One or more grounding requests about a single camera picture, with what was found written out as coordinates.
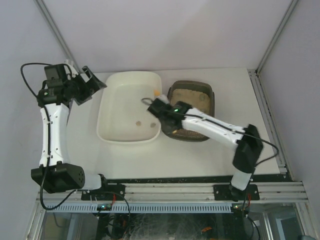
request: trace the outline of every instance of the metal ring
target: metal ring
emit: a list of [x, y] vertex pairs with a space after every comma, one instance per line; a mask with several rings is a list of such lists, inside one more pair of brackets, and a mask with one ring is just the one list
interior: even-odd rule
[[141, 102], [147, 106], [150, 106], [154, 101], [149, 97], [145, 97], [141, 99]]

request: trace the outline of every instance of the white tray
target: white tray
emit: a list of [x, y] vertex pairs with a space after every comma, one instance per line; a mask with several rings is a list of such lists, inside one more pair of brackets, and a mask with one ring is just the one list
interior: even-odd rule
[[127, 71], [106, 80], [99, 108], [96, 132], [111, 143], [143, 143], [155, 139], [161, 130], [142, 98], [154, 98], [154, 90], [162, 93], [161, 78], [149, 71]]

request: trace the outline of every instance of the white table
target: white table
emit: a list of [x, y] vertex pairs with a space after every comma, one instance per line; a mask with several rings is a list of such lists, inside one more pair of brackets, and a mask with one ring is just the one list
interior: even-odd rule
[[[255, 125], [269, 140], [256, 96], [245, 68], [214, 68], [154, 71], [162, 79], [163, 93], [178, 80], [210, 84], [215, 94], [215, 117], [246, 127]], [[97, 73], [103, 82], [112, 73]], [[104, 174], [108, 179], [204, 177], [232, 175], [234, 153], [221, 143], [184, 142], [162, 132], [148, 143], [114, 144], [101, 141], [96, 133], [103, 91], [81, 106], [74, 104], [67, 127], [67, 147], [71, 162], [85, 171]], [[260, 160], [273, 154], [264, 145]], [[276, 159], [262, 163], [255, 174], [278, 174]]]

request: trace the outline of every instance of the white wall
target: white wall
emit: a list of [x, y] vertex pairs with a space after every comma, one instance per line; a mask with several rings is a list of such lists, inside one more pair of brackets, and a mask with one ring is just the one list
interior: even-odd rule
[[[0, 238], [20, 240], [39, 190], [30, 170], [38, 167], [42, 149], [40, 109], [22, 81], [20, 66], [59, 63], [64, 55], [31, 0], [1, 3], [0, 33]], [[43, 66], [30, 67], [26, 77], [38, 92]]]
[[95, 72], [256, 68], [291, 0], [45, 0]]
[[320, 1], [300, 1], [261, 79], [296, 180], [320, 219]]

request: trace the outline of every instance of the yellow object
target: yellow object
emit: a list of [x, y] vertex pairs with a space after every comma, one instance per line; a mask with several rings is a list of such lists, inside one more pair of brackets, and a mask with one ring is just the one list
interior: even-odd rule
[[161, 95], [161, 93], [158, 90], [153, 90], [153, 94], [155, 97], [158, 97]]

